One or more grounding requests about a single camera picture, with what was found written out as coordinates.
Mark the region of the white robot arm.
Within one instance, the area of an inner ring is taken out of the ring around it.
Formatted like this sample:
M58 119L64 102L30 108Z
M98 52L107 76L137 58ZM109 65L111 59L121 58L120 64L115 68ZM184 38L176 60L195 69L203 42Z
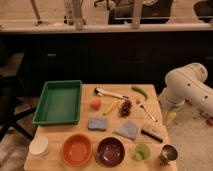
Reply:
M171 124L186 100L213 114L213 88L204 84L207 77L207 69L200 63L190 63L166 74L166 87L159 95L164 125Z

